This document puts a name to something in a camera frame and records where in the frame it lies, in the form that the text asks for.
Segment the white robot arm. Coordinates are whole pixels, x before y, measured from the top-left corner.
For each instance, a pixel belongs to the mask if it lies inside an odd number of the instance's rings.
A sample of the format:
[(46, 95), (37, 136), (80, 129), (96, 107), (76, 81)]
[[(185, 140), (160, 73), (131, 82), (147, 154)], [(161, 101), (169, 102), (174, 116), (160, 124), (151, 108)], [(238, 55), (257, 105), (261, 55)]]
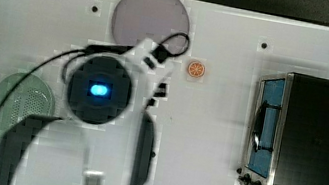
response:
[(165, 93), (170, 53), (136, 46), (88, 45), (66, 81), (68, 113), (31, 115), (1, 139), (0, 185), (144, 185), (154, 152), (147, 109)]

